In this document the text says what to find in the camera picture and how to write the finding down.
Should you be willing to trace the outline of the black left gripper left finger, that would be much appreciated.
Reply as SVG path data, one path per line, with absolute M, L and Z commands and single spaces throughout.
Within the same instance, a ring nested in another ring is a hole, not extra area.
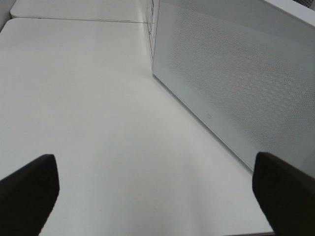
M 38 236 L 60 191 L 55 156 L 42 155 L 0 181 L 0 234 Z

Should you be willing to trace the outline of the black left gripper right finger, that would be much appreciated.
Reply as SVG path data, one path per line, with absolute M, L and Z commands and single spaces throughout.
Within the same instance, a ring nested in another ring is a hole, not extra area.
M 252 190 L 277 236 L 315 234 L 315 180 L 268 152 L 256 155 Z

